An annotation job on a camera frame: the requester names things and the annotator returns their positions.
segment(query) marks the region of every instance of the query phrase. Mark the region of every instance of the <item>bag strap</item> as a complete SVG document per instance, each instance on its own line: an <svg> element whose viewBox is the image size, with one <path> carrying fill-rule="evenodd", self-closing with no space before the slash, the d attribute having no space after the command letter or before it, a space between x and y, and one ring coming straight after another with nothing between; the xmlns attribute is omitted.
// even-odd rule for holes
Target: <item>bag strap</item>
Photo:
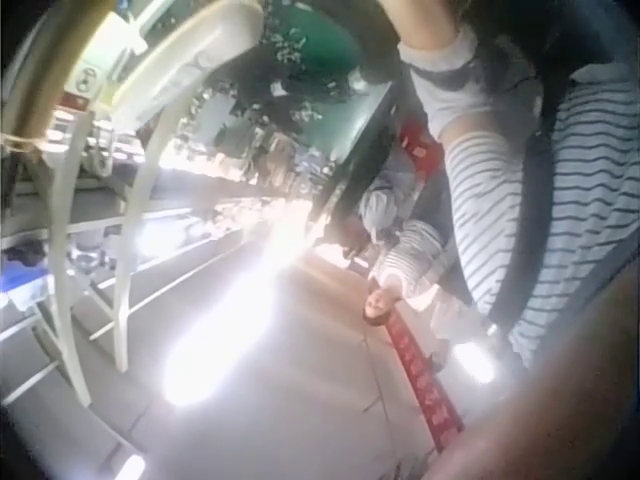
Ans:
<svg viewBox="0 0 640 480"><path fill-rule="evenodd" d="M551 135L569 76L543 79L541 127L529 138L523 163L522 200L515 245L502 286L488 317L508 333L520 320L540 275L553 207Z"/></svg>

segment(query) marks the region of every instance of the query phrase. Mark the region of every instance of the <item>bright light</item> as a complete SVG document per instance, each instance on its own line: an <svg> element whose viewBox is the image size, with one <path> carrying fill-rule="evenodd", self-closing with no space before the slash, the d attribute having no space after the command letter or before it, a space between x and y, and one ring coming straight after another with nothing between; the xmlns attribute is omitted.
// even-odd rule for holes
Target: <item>bright light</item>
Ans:
<svg viewBox="0 0 640 480"><path fill-rule="evenodd" d="M146 257L164 257L176 251L186 237L180 222L151 222L138 237L138 250Z"/></svg>
<svg viewBox="0 0 640 480"><path fill-rule="evenodd" d="M38 144L38 148L45 153L64 153L69 150L69 145L41 142Z"/></svg>
<svg viewBox="0 0 640 480"><path fill-rule="evenodd" d="M491 383L496 377L493 361L475 343L462 343L453 347L453 356L478 383Z"/></svg>
<svg viewBox="0 0 640 480"><path fill-rule="evenodd" d="M271 324L276 276L305 251L306 202L286 205L261 259L235 281L220 302L169 355L164 394L176 406L204 400Z"/></svg>
<svg viewBox="0 0 640 480"><path fill-rule="evenodd" d="M201 238L211 232L210 222L204 222L202 220L198 220L197 222L192 223L187 228L187 234L191 238Z"/></svg>
<svg viewBox="0 0 640 480"><path fill-rule="evenodd" d="M131 455L124 465L122 469L116 475L115 480L138 480L142 477L144 473L144 469L147 464L140 455Z"/></svg>
<svg viewBox="0 0 640 480"><path fill-rule="evenodd" d="M47 139L51 142L59 142L64 138L64 133L60 130L47 130Z"/></svg>
<svg viewBox="0 0 640 480"><path fill-rule="evenodd" d="M65 112L64 110L55 110L53 116L58 120L66 120L68 122L71 122L75 118L71 113Z"/></svg>
<svg viewBox="0 0 640 480"><path fill-rule="evenodd" d="M318 245L314 253L338 268L347 268L351 263L351 260L344 258L342 247L337 244Z"/></svg>
<svg viewBox="0 0 640 480"><path fill-rule="evenodd" d="M168 401L186 406L214 393L269 327L273 286L266 276L245 274L207 318L178 342L165 370Z"/></svg>

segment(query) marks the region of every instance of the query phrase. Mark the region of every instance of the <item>red banner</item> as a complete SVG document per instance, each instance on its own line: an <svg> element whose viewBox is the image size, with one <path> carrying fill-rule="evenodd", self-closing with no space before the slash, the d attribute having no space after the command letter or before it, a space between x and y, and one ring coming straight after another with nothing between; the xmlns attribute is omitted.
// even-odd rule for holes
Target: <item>red banner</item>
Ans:
<svg viewBox="0 0 640 480"><path fill-rule="evenodd" d="M462 420L444 388L433 375L431 359L425 357L397 310L386 327L427 421L436 450L441 453L464 429Z"/></svg>

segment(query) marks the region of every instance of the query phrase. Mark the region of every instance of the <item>woman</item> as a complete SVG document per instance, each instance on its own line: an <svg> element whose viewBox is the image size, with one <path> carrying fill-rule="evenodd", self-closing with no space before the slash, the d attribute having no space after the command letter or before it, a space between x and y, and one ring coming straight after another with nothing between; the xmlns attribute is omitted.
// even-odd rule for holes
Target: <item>woman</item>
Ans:
<svg viewBox="0 0 640 480"><path fill-rule="evenodd" d="M475 33L457 22L447 2L380 3L400 34L401 56L412 66L430 131L445 149L462 268L476 305L488 313L514 249L523 143L508 128L512 112L496 105L481 76L447 84L477 60L478 48ZM572 5L587 3L589 18L605 24L606 9L597 2ZM624 26L616 24L615 32L623 39ZM573 83L552 132L554 194L543 267L509 339L533 366L552 324L571 323L564 325L563 343L536 359L540 363L521 390L465 432L429 478L583 478L631 407L638 283L637 242L634 247L627 240L640 223L637 76L624 66L591 65L575 72ZM560 318L581 282L612 251L619 253L618 276L599 282L601 296L594 295L589 308Z"/></svg>
<svg viewBox="0 0 640 480"><path fill-rule="evenodd" d="M397 235L397 243L383 252L370 275L370 293L363 317L370 325L385 324L396 302L404 299L422 310L416 292L435 285L456 259L455 242L447 248L440 234L420 220L407 220Z"/></svg>

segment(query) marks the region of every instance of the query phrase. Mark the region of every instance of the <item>skin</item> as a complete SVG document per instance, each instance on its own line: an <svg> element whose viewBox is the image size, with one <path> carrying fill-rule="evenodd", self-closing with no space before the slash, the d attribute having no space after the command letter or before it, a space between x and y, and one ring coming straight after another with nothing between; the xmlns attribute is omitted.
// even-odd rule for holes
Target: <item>skin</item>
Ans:
<svg viewBox="0 0 640 480"><path fill-rule="evenodd" d="M402 41L426 52L450 45L456 19L444 0L379 0ZM499 133L490 114L443 131L445 149L471 132ZM638 264L571 322L517 391L466 430L433 465L431 480L584 479L606 455L637 397Z"/></svg>
<svg viewBox="0 0 640 480"><path fill-rule="evenodd" d="M396 294L384 288L379 288L369 294L364 304L364 312L369 318L379 317L393 308L398 301Z"/></svg>

